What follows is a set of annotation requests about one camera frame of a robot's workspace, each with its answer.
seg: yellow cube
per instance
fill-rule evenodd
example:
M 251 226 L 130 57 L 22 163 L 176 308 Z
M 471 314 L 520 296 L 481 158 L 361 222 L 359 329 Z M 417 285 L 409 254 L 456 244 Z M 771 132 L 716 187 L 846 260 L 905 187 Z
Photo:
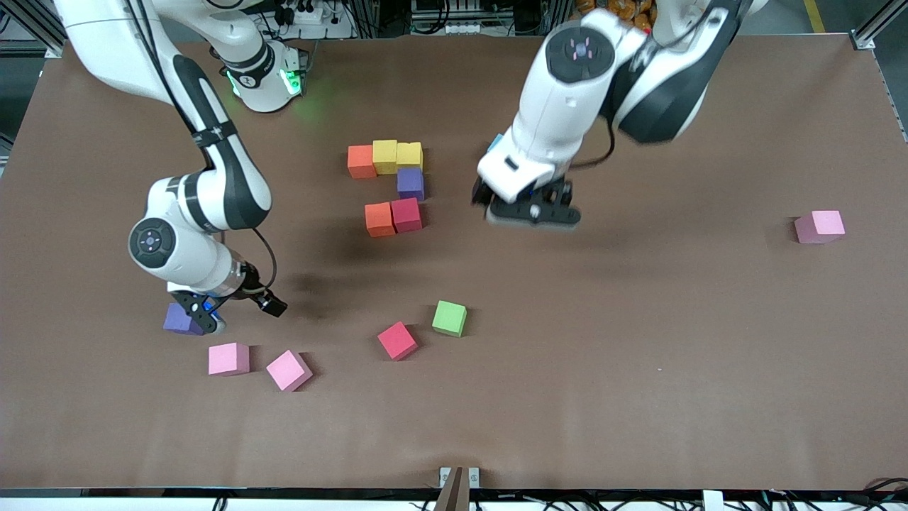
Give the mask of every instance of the yellow cube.
M 378 175 L 397 174 L 397 140 L 372 141 L 372 163 Z
M 419 142 L 398 143 L 398 169 L 417 166 L 422 169 L 422 144 Z

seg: cube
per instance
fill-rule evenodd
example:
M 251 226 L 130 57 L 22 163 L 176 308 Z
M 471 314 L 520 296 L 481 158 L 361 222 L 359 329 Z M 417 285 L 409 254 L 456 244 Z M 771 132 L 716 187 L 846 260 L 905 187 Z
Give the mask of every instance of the cube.
M 381 346 L 388 352 L 388 356 L 395 362 L 403 360 L 407 355 L 416 351 L 419 346 L 413 340 L 413 336 L 407 330 L 407 327 L 398 321 L 391 328 L 379 334 Z
M 415 166 L 422 169 L 422 144 L 419 142 L 398 142 L 398 170 Z
M 836 240 L 845 234 L 842 216 L 838 211 L 811 211 L 794 221 L 798 243 L 823 244 Z
M 463 324 L 466 322 L 467 308 L 465 306 L 439 300 L 439 306 L 435 309 L 435 318 L 432 320 L 432 328 L 436 332 L 460 337 L 463 335 Z
M 351 145 L 347 148 L 347 169 L 353 179 L 375 177 L 375 165 L 372 163 L 371 145 Z
M 378 175 L 397 172 L 397 140 L 375 140 L 372 142 L 372 164 Z
M 202 327 L 192 320 L 180 304 L 169 304 L 164 316 L 164 330 L 181 336 L 201 336 Z
M 240 343 L 208 348 L 208 375 L 234 376 L 249 372 L 249 347 Z
M 420 202 L 426 200 L 422 170 L 418 167 L 406 167 L 398 170 L 398 196 L 402 199 L 413 197 Z
M 391 204 L 366 204 L 366 230 L 372 237 L 395 235 L 394 221 L 391 219 Z
M 312 377 L 312 371 L 300 354 L 290 350 L 275 358 L 267 369 L 281 392 L 293 392 Z
M 504 135 L 502 135 L 501 133 L 495 135 L 495 140 L 492 141 L 492 144 L 489 146 L 489 149 L 486 149 L 486 152 L 491 151 L 492 148 L 495 147 L 495 144 L 497 144 L 498 141 L 501 140 L 502 138 L 504 138 Z
M 399 233 L 419 231 L 422 228 L 419 201 L 415 197 L 391 201 L 391 217 L 394 219 L 394 228 Z

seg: yellow tape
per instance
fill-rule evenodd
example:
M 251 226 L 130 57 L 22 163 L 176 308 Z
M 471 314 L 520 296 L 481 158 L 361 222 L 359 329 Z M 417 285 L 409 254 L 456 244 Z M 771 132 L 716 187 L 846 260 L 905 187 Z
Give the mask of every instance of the yellow tape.
M 823 18 L 820 17 L 820 9 L 816 6 L 816 0 L 804 0 L 804 8 L 807 9 L 807 17 L 810 18 L 810 26 L 814 29 L 814 34 L 824 34 L 826 27 L 823 26 Z

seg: brown table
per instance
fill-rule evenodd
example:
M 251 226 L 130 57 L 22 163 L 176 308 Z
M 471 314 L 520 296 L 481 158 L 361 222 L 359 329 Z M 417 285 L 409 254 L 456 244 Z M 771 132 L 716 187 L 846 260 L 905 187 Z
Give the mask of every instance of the brown table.
M 163 282 L 126 236 L 152 181 L 201 158 L 169 106 L 51 61 L 0 182 L 0 486 L 859 488 L 908 472 L 908 148 L 873 56 L 845 36 L 742 37 L 672 145 L 620 137 L 575 175 L 565 235 L 486 225 L 475 164 L 514 115 L 538 40 L 321 45 L 309 93 L 254 114 L 214 81 L 274 209 L 280 319 L 162 331 Z M 185 48 L 212 76 L 204 45 Z M 419 233 L 371 239 L 347 145 L 420 140 Z M 598 125 L 581 156 L 607 146 Z M 843 212 L 847 238 L 793 241 Z M 251 233 L 229 245 L 267 274 Z M 469 307 L 466 336 L 429 327 Z M 387 360 L 396 321 L 421 349 Z M 254 345 L 208 377 L 207 346 Z M 282 394 L 286 349 L 318 376 Z

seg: green light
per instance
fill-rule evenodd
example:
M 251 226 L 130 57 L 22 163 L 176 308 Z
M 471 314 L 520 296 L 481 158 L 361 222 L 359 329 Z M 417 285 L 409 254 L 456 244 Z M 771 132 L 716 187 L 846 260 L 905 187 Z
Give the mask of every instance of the green light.
M 296 76 L 296 73 L 288 73 L 282 69 L 281 78 L 284 81 L 284 85 L 287 86 L 287 92 L 289 92 L 290 95 L 297 95 L 300 93 L 300 78 Z
M 230 80 L 230 85 L 233 85 L 233 94 L 237 97 L 240 97 L 240 90 L 236 88 L 236 81 L 233 80 L 233 76 L 230 74 L 230 71 L 227 72 L 227 78 Z

